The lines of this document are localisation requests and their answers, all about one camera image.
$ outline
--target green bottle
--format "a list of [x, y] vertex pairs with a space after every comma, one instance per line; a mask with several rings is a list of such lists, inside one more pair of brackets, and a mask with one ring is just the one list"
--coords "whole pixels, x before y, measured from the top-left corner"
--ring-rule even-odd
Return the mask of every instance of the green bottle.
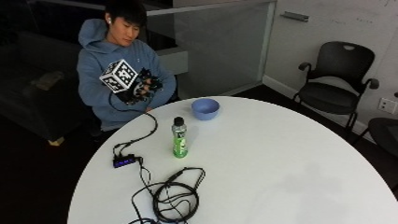
[[174, 136], [174, 148], [173, 153], [177, 158], [184, 158], [188, 153], [188, 147], [185, 143], [186, 125], [184, 124], [184, 118], [176, 117], [174, 124], [172, 126]]

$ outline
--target floor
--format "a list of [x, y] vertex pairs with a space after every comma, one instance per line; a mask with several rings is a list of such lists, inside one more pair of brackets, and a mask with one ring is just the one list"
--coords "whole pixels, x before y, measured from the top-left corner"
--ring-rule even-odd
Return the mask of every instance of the floor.
[[[266, 86], [236, 96], [294, 108], [293, 101]], [[343, 136], [343, 128], [305, 107], [298, 111]], [[100, 144], [84, 128], [68, 136], [60, 147], [50, 147], [39, 136], [0, 117], [1, 223], [66, 223], [69, 202], [80, 174]], [[387, 184], [398, 184], [398, 159], [366, 139], [355, 145]]]

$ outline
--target hoodie sleeve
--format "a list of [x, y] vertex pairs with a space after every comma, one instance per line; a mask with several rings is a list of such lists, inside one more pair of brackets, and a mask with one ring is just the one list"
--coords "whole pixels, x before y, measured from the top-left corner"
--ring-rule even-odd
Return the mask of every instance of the hoodie sleeve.
[[[84, 49], [78, 55], [77, 72], [80, 79], [78, 93], [85, 104], [89, 106], [109, 106], [110, 89], [102, 85], [100, 80], [102, 69], [94, 56]], [[113, 105], [124, 103], [114, 94], [110, 97]]]
[[150, 108], [157, 108], [164, 105], [170, 99], [176, 91], [176, 78], [169, 71], [161, 66], [160, 57], [154, 50], [149, 48], [150, 72], [160, 78], [162, 89], [156, 92], [152, 101], [148, 105]]

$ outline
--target white round table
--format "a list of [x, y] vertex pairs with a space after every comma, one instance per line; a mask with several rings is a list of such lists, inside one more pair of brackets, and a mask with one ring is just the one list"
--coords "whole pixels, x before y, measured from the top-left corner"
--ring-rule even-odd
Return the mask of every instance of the white round table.
[[[398, 223], [398, 202], [387, 184], [338, 135], [278, 105], [212, 98], [220, 102], [212, 120], [193, 117], [194, 99], [150, 111], [158, 120], [157, 131], [124, 150], [124, 155], [144, 158], [150, 183], [165, 181], [184, 167], [205, 170], [198, 211], [188, 223]], [[184, 159], [172, 152], [177, 116], [188, 126]], [[137, 219], [130, 198], [142, 188], [140, 165], [114, 169], [112, 148], [146, 135], [153, 124], [148, 116], [140, 116], [98, 149], [74, 189], [68, 224], [124, 224]], [[154, 218], [146, 191], [134, 202], [142, 217]]]

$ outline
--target black glove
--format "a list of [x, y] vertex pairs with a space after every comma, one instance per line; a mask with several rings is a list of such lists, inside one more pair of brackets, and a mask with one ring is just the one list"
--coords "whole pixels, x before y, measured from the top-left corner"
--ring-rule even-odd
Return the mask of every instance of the black glove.
[[161, 88], [160, 79], [152, 76], [149, 69], [142, 69], [129, 89], [117, 92], [116, 95], [126, 105], [133, 105], [138, 101], [152, 99], [156, 91]]

